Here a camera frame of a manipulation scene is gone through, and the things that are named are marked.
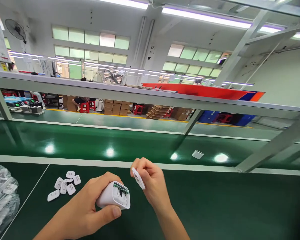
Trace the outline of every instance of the plastic stool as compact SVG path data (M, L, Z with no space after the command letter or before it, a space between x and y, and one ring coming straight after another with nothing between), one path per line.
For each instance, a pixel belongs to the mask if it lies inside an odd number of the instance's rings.
M221 122L221 123L228 123L230 122L232 119L232 114L222 114L220 113L218 118L217 118L217 121L218 122Z
M96 101L89 101L89 109L93 111L96 110Z
M173 108L169 108L168 112L163 117L171 117L171 113L173 112Z
M137 115L137 114L142 115L142 110L143 110L143 105L136 104L136 105L134 105L132 113L134 115Z
M85 103L81 103L80 104L80 113L89 113L89 103L85 102Z

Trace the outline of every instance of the white charger plug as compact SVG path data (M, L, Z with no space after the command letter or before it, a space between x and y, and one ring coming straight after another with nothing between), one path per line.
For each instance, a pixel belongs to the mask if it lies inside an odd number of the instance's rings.
M127 187L113 181L102 191L96 204L100 208L107 205L117 205L121 210L130 208L130 192Z

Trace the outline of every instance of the white plastic part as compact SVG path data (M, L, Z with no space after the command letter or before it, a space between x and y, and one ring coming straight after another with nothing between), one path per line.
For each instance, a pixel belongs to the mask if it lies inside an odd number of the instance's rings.
M61 188L61 183L62 183L63 179L62 178L58 178L56 181L56 184L54 185L55 189L60 189Z
M52 201L53 199L56 199L59 196L60 196L60 190L59 189L53 191L52 193L49 193L48 202Z
M139 186L142 188L142 190L145 190L146 187L144 186L144 183L142 181L141 176L139 175L139 173L137 172L137 170L135 168L132 168L132 173L134 176L134 179L137 181L137 183L139 184Z
M67 186L67 192L69 195L72 195L76 192L76 189L72 183Z
M73 178L73 183L74 185L78 185L81 183L81 179L80 179L80 176L79 175L75 175L74 178Z
M65 183L67 183L67 182L72 182L72 181L73 181L72 178L68 178L68 179L63 180L63 182L65 182Z
M192 154L193 157L200 159L203 156L202 152L199 152L198 150L195 150Z
M118 187L125 189L128 194L125 194L123 191L118 191ZM100 208L104 208L108 205L117 205L121 210L130 208L130 192L127 187L118 183L117 181L113 181L108 184L108 186L102 191L99 198L96 201L96 204Z
M66 183L61 183L60 193L61 194L67 193L67 184Z
M76 175L76 172L68 171L67 174L66 174L66 177L67 178L73 178L75 175Z

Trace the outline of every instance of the wall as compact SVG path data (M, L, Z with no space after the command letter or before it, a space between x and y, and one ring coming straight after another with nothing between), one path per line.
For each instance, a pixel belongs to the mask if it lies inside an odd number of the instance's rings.
M260 102L300 107L300 49L271 55L249 82L266 92Z

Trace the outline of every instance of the plastic bag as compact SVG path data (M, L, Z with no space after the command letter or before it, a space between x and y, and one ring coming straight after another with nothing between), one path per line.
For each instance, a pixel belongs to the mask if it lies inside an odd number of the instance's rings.
M12 221L19 209L20 198L16 194L18 186L18 181L0 165L0 233Z

